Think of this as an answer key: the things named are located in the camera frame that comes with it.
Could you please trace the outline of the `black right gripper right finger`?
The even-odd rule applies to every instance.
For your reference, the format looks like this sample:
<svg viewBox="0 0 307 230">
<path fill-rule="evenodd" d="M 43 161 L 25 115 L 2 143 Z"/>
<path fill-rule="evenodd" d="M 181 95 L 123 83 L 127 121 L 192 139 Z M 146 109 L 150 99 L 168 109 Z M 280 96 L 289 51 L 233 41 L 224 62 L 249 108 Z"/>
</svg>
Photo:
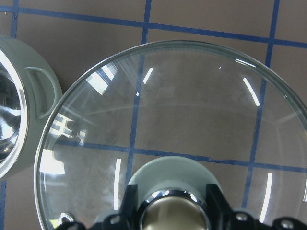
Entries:
<svg viewBox="0 0 307 230">
<path fill-rule="evenodd" d="M 212 230 L 228 230 L 233 210 L 217 184 L 206 185 L 205 201 Z"/>
</svg>

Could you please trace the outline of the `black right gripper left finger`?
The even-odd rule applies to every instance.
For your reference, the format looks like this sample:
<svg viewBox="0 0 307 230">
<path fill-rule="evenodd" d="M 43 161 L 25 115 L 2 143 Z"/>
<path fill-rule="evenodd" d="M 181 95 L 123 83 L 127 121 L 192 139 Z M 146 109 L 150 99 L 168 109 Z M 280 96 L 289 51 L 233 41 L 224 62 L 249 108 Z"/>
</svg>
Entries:
<svg viewBox="0 0 307 230">
<path fill-rule="evenodd" d="M 138 185 L 131 184 L 126 191 L 119 209 L 119 224 L 123 230 L 139 230 L 141 213 L 139 211 Z"/>
</svg>

